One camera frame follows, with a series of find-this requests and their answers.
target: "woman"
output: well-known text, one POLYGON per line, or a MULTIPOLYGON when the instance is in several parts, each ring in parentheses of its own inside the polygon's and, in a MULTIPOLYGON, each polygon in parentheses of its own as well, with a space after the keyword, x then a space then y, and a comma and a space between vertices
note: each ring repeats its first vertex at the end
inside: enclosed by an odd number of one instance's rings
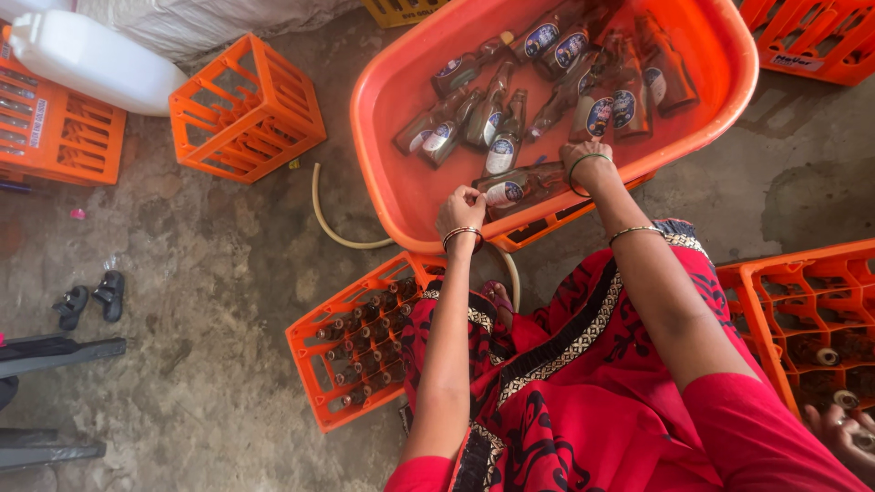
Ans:
POLYGON ((609 146, 560 154, 610 248, 510 316, 468 291, 478 234, 456 229, 480 229, 485 196, 447 199, 446 273, 403 331, 415 418, 386 490, 866 490, 778 400, 692 226, 651 222, 609 146))

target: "person's hand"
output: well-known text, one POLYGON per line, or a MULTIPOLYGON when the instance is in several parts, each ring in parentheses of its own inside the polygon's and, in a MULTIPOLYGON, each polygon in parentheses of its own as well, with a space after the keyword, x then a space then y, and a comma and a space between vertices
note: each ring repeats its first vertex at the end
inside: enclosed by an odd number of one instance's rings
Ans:
MULTIPOLYGON (((480 230, 483 227, 483 218, 487 212, 487 196, 470 186, 459 186, 437 211, 435 227, 440 234, 441 240, 455 228, 471 227, 480 230)), ((457 244, 470 245, 474 248, 477 236, 470 232, 456 234, 447 243, 447 249, 457 244)))
MULTIPOLYGON (((571 169, 574 163, 586 154, 605 154, 613 160, 613 149, 611 146, 600 142, 565 144, 559 148, 559 157, 562 159, 563 164, 565 164, 565 169, 571 169)), ((611 160, 599 156, 585 158, 574 167, 571 184, 577 184, 587 190, 592 190, 604 178, 619 178, 620 175, 617 174, 617 168, 611 160)))
POLYGON ((823 415, 815 407, 805 405, 806 427, 860 480, 871 486, 875 482, 875 454, 854 444, 855 438, 875 434, 875 421, 867 413, 856 418, 846 417, 844 409, 832 405, 823 415))

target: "woman's hand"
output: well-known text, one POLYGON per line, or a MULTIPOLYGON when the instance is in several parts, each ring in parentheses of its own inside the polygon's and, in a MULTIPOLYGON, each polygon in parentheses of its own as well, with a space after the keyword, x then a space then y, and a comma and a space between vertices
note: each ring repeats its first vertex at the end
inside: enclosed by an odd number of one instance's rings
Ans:
MULTIPOLYGON (((470 227, 480 230, 483 227, 483 218, 486 216, 486 212, 486 195, 470 186, 462 185, 456 188, 440 206, 440 209, 437 211, 435 227, 442 240, 455 228, 470 227)), ((467 249, 470 245, 470 250, 467 251, 470 254, 476 244, 476 240, 477 236, 470 232, 456 234, 447 243, 447 251, 449 252, 449 250, 463 245, 467 249)))
MULTIPOLYGON (((559 148, 559 157, 565 164, 565 169, 571 169, 574 163, 586 154, 605 154, 613 160, 613 149, 611 149, 611 146, 600 142, 565 144, 559 148)), ((586 190, 594 190, 602 179, 618 179, 620 175, 617 173, 617 168, 611 160, 599 156, 585 158, 574 166, 571 184, 583 186, 586 190)))

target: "white plastic jerry can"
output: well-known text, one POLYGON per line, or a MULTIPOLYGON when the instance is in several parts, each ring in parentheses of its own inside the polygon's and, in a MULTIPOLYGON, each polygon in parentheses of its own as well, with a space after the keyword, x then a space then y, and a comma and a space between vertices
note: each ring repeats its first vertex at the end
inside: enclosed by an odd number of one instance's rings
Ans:
POLYGON ((188 80, 170 61, 74 12, 24 14, 3 35, 36 75, 132 113, 169 116, 167 98, 188 80))

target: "woman's right hand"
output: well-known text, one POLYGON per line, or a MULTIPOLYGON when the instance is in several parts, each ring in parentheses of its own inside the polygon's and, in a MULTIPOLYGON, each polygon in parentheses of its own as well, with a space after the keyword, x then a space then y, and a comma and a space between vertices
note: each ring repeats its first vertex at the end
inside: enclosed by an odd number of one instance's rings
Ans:
POLYGON ((613 149, 601 142, 583 142, 582 144, 565 144, 559 148, 559 157, 565 164, 565 169, 571 167, 579 158, 586 154, 604 154, 611 160, 599 156, 590 156, 574 166, 574 174, 570 176, 572 185, 580 185, 586 190, 595 189, 604 178, 618 178, 617 167, 613 160, 613 149))

